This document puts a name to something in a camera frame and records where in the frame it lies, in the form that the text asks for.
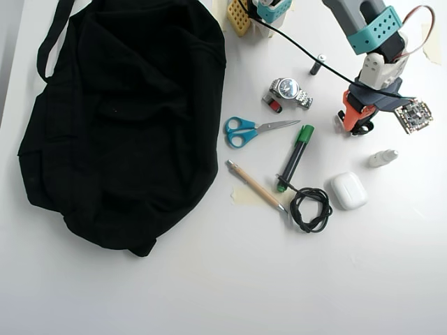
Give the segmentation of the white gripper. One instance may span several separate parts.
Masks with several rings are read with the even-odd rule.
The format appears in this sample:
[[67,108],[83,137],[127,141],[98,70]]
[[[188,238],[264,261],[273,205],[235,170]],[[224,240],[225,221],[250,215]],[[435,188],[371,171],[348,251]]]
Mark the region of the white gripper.
[[371,119],[376,109],[394,112],[416,99],[399,94],[402,85],[400,75],[407,60],[408,57],[403,57],[386,64],[381,54],[372,52],[366,55],[359,78],[343,93],[345,111],[340,110],[337,114],[346,132],[370,132],[374,129]]

